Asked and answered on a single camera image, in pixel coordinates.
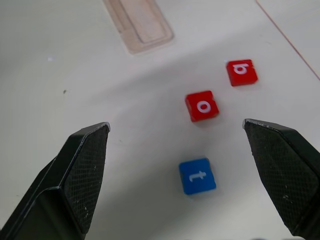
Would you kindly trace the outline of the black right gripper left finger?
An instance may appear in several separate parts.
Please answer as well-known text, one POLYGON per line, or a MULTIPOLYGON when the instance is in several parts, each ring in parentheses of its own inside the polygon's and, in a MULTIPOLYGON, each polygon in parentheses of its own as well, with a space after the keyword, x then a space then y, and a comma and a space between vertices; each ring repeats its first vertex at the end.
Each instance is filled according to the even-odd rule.
POLYGON ((83 240, 104 176, 110 125, 101 122, 68 137, 36 176, 0 230, 2 240, 83 240))

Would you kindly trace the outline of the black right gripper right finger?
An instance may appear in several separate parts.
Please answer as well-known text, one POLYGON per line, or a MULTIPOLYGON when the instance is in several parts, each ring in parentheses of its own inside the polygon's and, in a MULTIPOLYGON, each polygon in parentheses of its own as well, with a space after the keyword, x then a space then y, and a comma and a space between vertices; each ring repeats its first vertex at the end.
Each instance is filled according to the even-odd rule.
POLYGON ((260 180, 293 236, 320 235, 320 153, 295 129, 246 118, 260 180))

